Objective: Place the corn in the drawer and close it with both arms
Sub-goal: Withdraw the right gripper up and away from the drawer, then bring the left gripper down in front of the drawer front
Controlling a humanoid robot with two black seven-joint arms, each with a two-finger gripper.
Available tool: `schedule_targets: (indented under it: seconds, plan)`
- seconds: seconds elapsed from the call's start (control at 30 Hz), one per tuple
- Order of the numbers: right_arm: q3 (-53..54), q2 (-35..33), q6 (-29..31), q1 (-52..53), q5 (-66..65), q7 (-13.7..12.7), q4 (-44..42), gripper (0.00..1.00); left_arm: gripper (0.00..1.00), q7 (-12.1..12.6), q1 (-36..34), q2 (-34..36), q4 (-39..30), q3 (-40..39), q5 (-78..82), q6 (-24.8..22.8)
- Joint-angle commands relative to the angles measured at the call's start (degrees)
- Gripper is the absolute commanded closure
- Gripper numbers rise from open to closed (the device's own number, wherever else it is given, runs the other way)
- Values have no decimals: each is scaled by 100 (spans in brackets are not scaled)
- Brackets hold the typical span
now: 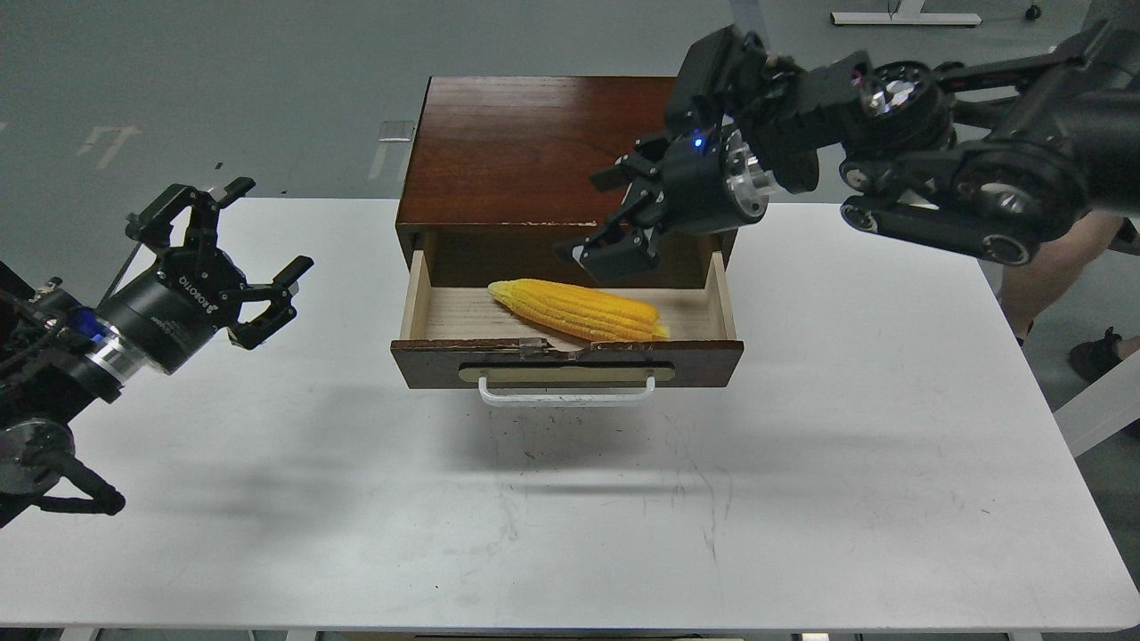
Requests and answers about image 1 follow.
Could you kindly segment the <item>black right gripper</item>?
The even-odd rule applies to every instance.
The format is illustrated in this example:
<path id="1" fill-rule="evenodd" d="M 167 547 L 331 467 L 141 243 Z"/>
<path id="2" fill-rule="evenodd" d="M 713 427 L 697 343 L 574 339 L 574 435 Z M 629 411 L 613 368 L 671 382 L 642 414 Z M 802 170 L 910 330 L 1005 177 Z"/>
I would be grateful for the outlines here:
<path id="1" fill-rule="evenodd" d="M 630 279 L 660 266 L 661 235 L 736 230 L 758 224 L 769 205 L 769 172 L 736 125 L 642 135 L 611 167 L 591 172 L 598 193 L 638 179 L 656 187 L 656 200 L 624 202 L 591 234 L 555 243 L 554 255 L 598 284 Z"/>

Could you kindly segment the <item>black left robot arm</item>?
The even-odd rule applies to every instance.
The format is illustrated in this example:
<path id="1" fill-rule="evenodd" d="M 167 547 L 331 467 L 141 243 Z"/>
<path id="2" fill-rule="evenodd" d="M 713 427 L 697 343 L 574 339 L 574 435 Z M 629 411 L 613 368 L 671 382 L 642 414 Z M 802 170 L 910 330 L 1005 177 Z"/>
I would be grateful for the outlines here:
<path id="1" fill-rule="evenodd" d="M 93 307 L 60 279 L 33 289 L 3 268 L 3 524 L 28 508 L 119 514 L 125 498 L 78 459 L 70 421 L 115 401 L 138 370 L 180 370 L 219 331 L 251 350 L 296 317 L 298 279 L 314 260 L 298 255 L 252 284 L 217 245 L 221 211 L 253 187 L 249 177 L 215 190 L 171 185 L 128 216 L 127 237 L 154 263 L 114 279 Z"/>

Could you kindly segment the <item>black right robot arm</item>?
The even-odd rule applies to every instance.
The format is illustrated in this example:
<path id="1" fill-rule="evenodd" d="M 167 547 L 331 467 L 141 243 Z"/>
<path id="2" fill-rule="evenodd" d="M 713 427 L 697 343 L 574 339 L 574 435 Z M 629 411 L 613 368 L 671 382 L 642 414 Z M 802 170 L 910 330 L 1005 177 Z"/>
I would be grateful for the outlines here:
<path id="1" fill-rule="evenodd" d="M 622 204 L 557 244 L 598 283 L 654 271 L 671 234 L 757 224 L 842 146 L 855 230 L 1021 266 L 1088 211 L 1137 212 L 1137 33 L 1106 21 L 1054 52 L 928 68 L 852 52 L 801 68 L 733 26 L 689 48 L 663 111 L 596 190 Z"/>

